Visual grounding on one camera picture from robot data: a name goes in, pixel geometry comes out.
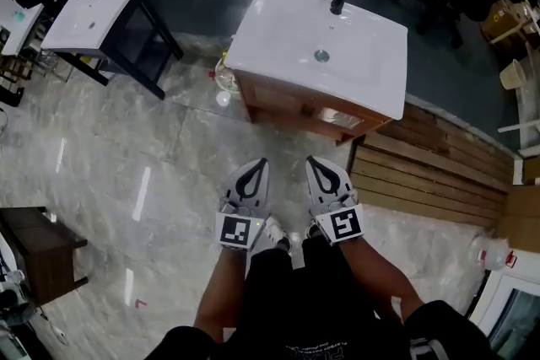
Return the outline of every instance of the glass pane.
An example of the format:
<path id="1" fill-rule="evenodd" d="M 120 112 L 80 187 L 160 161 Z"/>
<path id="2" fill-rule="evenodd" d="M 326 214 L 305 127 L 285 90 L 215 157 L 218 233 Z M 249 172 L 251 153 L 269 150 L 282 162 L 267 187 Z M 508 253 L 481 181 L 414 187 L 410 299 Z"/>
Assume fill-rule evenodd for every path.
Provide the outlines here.
<path id="1" fill-rule="evenodd" d="M 540 320 L 540 297 L 514 289 L 489 335 L 491 348 L 506 360 L 514 358 Z"/>

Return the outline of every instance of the white desk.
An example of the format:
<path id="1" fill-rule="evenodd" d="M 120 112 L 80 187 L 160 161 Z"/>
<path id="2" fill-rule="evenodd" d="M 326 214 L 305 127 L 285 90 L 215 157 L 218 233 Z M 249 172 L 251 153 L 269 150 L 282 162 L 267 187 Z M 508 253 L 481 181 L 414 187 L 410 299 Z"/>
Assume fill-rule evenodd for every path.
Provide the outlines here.
<path id="1" fill-rule="evenodd" d="M 24 42 L 28 37 L 28 33 L 32 30 L 35 22 L 43 10 L 43 5 L 34 6 L 31 9 L 24 11 L 24 20 L 21 22 L 13 22 L 12 32 L 6 41 L 6 45 L 2 49 L 3 56 L 17 56 L 23 48 Z"/>

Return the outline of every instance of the white appliance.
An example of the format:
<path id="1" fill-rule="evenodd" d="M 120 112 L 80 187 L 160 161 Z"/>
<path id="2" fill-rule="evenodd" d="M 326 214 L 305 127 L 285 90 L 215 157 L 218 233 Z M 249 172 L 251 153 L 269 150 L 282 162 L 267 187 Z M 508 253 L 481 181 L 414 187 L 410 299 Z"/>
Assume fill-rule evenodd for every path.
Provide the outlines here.
<path id="1" fill-rule="evenodd" d="M 540 331 L 540 255 L 520 250 L 514 255 L 513 268 L 491 272 L 470 318 L 506 360 L 516 358 Z"/>

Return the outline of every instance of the white sink basin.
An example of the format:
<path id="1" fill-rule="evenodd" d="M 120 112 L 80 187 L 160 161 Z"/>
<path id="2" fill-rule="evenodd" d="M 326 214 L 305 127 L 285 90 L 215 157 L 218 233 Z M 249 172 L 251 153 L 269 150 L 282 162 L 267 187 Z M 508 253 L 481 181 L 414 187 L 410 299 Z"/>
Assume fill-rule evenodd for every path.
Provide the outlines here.
<path id="1" fill-rule="evenodd" d="M 341 15 L 334 15 L 331 2 L 253 0 L 226 66 L 305 86 L 401 119 L 407 28 L 348 3 Z"/>
<path id="2" fill-rule="evenodd" d="M 98 50 L 129 1 L 67 0 L 41 47 Z"/>

